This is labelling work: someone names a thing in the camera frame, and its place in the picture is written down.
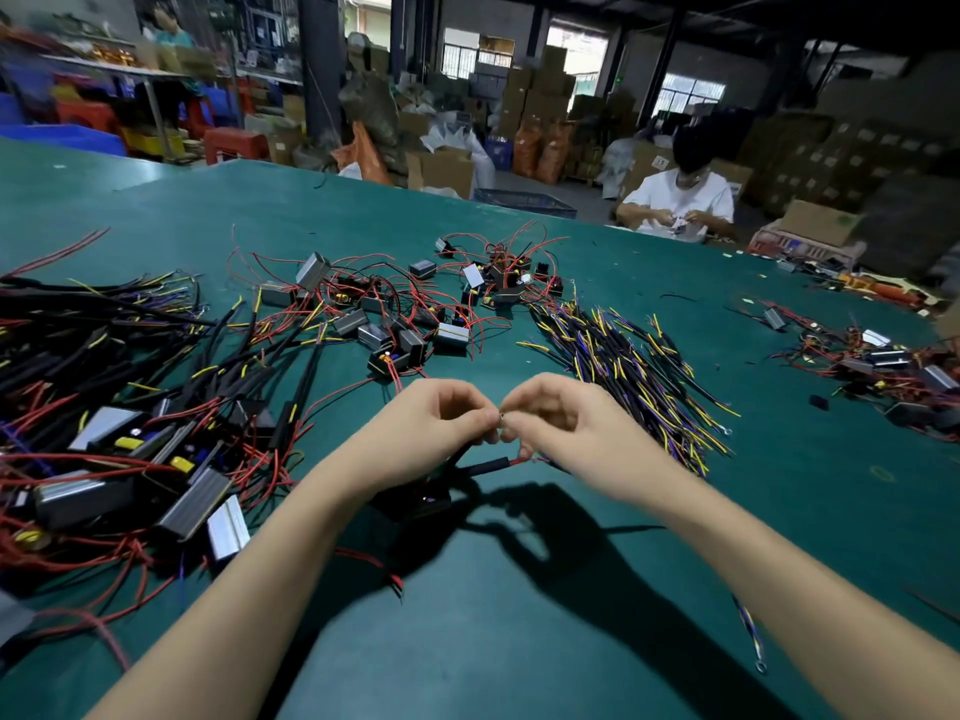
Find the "wall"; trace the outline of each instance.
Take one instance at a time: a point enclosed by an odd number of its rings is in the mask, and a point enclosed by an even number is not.
[[[657,57],[663,46],[663,37],[631,32],[624,47],[624,60],[620,69],[622,86],[636,98],[637,109],[643,105],[654,68],[657,66]],[[769,68],[762,60],[734,55],[712,47],[678,42],[667,72],[714,83],[726,83],[724,104],[752,108],[761,99]]]
[[[533,18],[534,8],[529,4],[505,0],[443,0],[436,50],[438,70],[443,59],[444,30],[447,28],[512,40],[516,44],[513,57],[519,59],[527,54]]]
[[[90,6],[97,10],[90,11]],[[137,41],[140,25],[134,0],[0,0],[0,10],[18,25],[26,26],[32,12],[70,13],[81,20],[102,25],[109,22],[117,37]]]
[[[831,116],[872,116],[951,137],[960,146],[960,52],[931,52],[903,78],[827,83],[817,111]]]

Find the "worker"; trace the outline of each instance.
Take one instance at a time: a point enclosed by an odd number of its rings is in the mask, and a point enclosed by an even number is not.
[[[462,381],[422,379],[403,389],[310,470],[88,720],[257,717],[337,537],[360,506],[462,445],[499,439],[519,441],[520,458],[541,451],[599,493],[657,516],[838,714],[960,717],[960,654],[687,472],[603,388],[541,374],[499,408]]]
[[[195,47],[190,33],[180,27],[177,13],[165,1],[157,0],[153,3],[153,20],[159,27],[159,30],[153,34],[153,39],[158,45],[176,45],[181,48]]]
[[[715,134],[708,125],[682,126],[673,139],[677,168],[650,174],[616,208],[616,220],[646,235],[699,243],[708,231],[733,237],[730,182],[711,171]]]

